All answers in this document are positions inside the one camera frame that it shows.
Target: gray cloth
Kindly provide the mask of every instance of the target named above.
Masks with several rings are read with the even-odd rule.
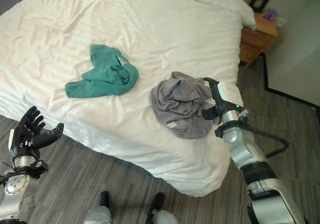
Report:
[[[150,103],[158,122],[181,138],[195,139],[206,136],[213,125],[201,114],[213,106],[205,101],[211,96],[202,78],[174,71],[151,90]]]

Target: gray carpet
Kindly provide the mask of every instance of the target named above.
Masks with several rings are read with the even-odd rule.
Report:
[[[261,61],[249,69],[240,68],[238,85],[250,110],[249,123],[292,143],[289,151],[272,157],[270,164],[292,191],[309,223],[320,223],[320,127],[315,110],[264,91],[263,83]],[[0,116],[0,161],[11,161],[8,138],[16,124]],[[265,152],[279,145],[259,136],[256,142]],[[233,164],[219,190],[195,198],[180,194],[134,164],[94,152],[66,136],[41,153],[50,171],[40,179],[30,224],[80,224],[104,190],[111,195],[114,224],[143,224],[158,192],[166,194],[163,207],[182,224],[249,223],[247,187]],[[0,172],[6,169],[0,166]]]

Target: green cloth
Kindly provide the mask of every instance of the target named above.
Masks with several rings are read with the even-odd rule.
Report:
[[[94,68],[82,74],[83,80],[65,85],[69,98],[121,95],[139,78],[137,69],[116,48],[92,44],[90,58]]]

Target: nightstand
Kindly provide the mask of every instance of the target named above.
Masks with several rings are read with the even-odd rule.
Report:
[[[245,68],[262,53],[271,40],[278,35],[274,20],[263,18],[263,13],[254,13],[255,30],[244,27],[241,33],[240,60],[245,62]]]

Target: white duvet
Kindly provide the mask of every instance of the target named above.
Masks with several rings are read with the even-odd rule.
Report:
[[[211,133],[181,139],[159,124],[150,90],[172,71],[235,83],[242,0],[23,0],[0,16],[0,114],[19,120],[36,105],[47,126],[83,145],[132,162],[181,193],[220,187],[229,150]],[[139,80],[118,96],[67,98],[65,84],[93,66],[90,44],[118,48]]]

